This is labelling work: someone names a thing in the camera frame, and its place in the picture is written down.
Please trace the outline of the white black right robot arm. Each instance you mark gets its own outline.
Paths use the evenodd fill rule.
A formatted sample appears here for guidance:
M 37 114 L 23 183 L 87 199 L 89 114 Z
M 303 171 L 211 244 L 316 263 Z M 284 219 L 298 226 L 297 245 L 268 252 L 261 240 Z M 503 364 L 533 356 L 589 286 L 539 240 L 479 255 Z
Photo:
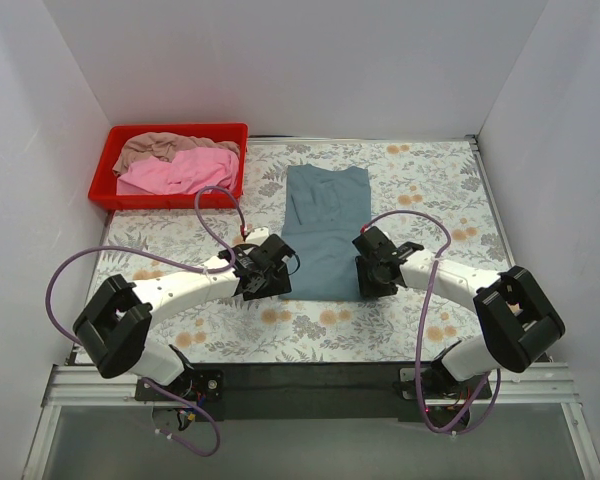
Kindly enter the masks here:
M 423 246 L 395 245 L 377 227 L 353 240 L 360 294 L 376 300 L 400 287 L 425 291 L 476 314 L 481 333 L 438 354 L 420 374 L 425 392 L 455 397 L 469 381 L 495 369 L 524 372 L 565 334 L 566 327 L 525 268 L 506 272 L 442 260 L 430 278 L 435 254 Z

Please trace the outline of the blue-grey t shirt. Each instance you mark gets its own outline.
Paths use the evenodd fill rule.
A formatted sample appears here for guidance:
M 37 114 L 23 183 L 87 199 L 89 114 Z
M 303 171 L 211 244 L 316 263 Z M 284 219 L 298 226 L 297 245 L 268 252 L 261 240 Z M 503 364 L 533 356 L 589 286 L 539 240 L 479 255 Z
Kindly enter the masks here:
M 358 302 L 353 240 L 371 220 L 371 187 L 366 169 L 331 171 L 310 164 L 287 170 L 283 240 L 300 267 L 291 278 L 288 300 Z

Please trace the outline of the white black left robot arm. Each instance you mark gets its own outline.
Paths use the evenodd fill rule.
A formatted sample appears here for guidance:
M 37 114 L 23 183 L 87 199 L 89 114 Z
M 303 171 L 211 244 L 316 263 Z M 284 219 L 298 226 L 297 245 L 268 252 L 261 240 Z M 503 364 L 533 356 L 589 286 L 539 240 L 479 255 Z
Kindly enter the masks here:
M 227 248 L 191 270 L 128 281 L 108 277 L 73 325 L 73 332 L 104 379 L 148 378 L 173 400 L 194 384 L 194 367 L 175 346 L 148 339 L 159 323 L 216 300 L 245 301 L 291 291 L 289 260 L 297 253 L 276 234 Z

